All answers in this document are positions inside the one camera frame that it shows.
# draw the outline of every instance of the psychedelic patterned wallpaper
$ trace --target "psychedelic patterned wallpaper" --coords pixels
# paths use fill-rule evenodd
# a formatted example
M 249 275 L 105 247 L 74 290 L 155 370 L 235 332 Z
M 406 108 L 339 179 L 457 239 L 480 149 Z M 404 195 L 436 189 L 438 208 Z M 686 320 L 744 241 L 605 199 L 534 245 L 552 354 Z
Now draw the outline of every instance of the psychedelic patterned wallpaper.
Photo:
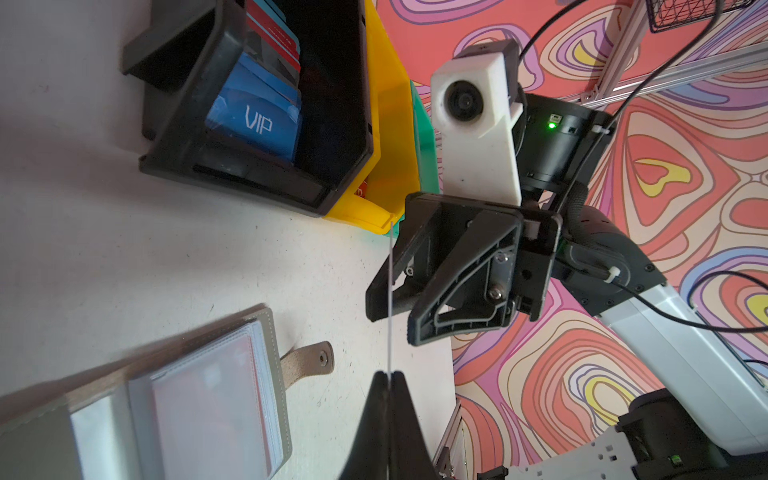
M 568 0 L 379 0 L 382 17 L 429 109 L 429 77 L 466 45 L 529 36 Z M 594 0 L 545 34 L 521 66 L 528 91 L 586 90 L 610 54 L 629 0 Z M 703 24 L 648 34 L 626 78 L 648 73 Z M 768 0 L 728 14 L 683 61 L 768 37 Z M 609 105 L 610 111 L 617 105 Z M 591 184 L 589 203 L 640 244 L 683 294 L 711 270 L 768 280 L 768 66 L 637 99 Z M 695 296 L 716 325 L 768 324 L 768 293 L 717 277 Z M 768 361 L 768 335 L 727 336 Z M 468 471 L 530 465 L 589 442 L 661 384 L 556 281 L 546 314 L 452 341 L 457 396 L 471 437 Z M 768 369 L 756 366 L 768 379 Z

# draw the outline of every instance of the red item in yellow bin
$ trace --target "red item in yellow bin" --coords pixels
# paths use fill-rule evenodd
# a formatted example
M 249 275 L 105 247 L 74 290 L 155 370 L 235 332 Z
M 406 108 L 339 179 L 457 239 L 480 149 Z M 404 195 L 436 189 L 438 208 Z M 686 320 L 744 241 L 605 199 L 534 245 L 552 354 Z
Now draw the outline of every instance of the red item in yellow bin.
M 368 191 L 368 179 L 362 181 L 359 187 L 357 187 L 357 192 L 355 192 L 355 195 L 358 197 L 366 197 L 366 192 Z

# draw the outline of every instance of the black wire basket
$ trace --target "black wire basket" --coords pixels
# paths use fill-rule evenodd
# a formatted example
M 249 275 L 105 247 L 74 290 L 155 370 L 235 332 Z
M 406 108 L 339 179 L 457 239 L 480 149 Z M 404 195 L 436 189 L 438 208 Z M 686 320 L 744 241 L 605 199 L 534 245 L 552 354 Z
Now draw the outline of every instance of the black wire basket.
M 715 0 L 645 0 L 653 33 L 698 22 L 715 14 Z M 725 0 L 723 12 L 752 5 L 755 0 Z

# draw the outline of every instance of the screw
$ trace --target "screw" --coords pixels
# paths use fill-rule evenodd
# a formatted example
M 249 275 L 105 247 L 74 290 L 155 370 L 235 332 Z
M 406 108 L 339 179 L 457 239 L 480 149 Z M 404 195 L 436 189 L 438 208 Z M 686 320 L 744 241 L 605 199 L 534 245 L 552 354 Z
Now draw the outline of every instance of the screw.
M 491 297 L 491 300 L 501 300 L 504 294 L 502 293 L 501 289 L 499 289 L 497 286 L 493 286 L 488 291 L 488 296 Z

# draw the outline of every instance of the white table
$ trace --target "white table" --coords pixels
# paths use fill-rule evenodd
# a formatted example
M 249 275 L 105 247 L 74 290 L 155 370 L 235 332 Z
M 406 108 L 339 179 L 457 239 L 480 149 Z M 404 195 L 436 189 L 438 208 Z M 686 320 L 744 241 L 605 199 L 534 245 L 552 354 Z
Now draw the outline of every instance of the white table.
M 266 303 L 281 354 L 321 340 L 336 353 L 331 376 L 288 391 L 293 456 L 278 477 L 335 478 L 386 367 L 386 321 L 365 318 L 364 292 L 388 240 L 140 174 L 143 85 L 118 65 L 148 16 L 148 0 L 0 15 L 0 396 L 25 389 L 0 408 Z M 408 346 L 405 322 L 393 364 L 433 452 L 455 405 L 450 345 Z

